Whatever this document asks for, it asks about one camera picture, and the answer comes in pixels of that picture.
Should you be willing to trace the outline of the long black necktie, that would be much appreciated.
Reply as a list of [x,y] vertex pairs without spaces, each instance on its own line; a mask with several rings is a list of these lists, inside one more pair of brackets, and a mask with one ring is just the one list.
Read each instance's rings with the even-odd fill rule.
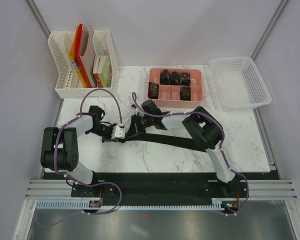
[[195,141],[191,138],[145,133],[145,134],[136,134],[133,136],[129,136],[125,139],[117,138],[115,140],[115,142],[119,142],[119,143],[125,143],[130,141],[157,143],[157,144],[168,145],[168,146],[206,153],[206,149],[204,149],[203,146],[198,146],[195,143]]

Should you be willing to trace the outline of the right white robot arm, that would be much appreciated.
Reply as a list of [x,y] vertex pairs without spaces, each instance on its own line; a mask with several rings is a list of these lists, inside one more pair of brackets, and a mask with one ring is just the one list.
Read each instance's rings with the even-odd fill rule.
[[[161,111],[152,100],[135,105],[140,110],[132,115],[124,142],[142,141],[205,152],[213,163],[219,191],[225,197],[232,196],[239,188],[240,179],[246,177],[230,165],[222,149],[225,132],[222,125],[202,106],[186,113]],[[189,138],[147,133],[147,128],[157,130],[184,129]]]

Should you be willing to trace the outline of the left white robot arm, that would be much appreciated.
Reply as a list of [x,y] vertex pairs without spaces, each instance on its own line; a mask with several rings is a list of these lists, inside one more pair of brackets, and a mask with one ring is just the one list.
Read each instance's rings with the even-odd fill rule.
[[103,121],[105,115],[102,108],[92,105],[88,112],[77,114],[62,126],[44,129],[40,164],[62,175],[66,183],[72,180],[73,197],[103,197],[105,186],[99,185],[96,173],[80,162],[78,138],[95,134],[110,140],[117,124]]

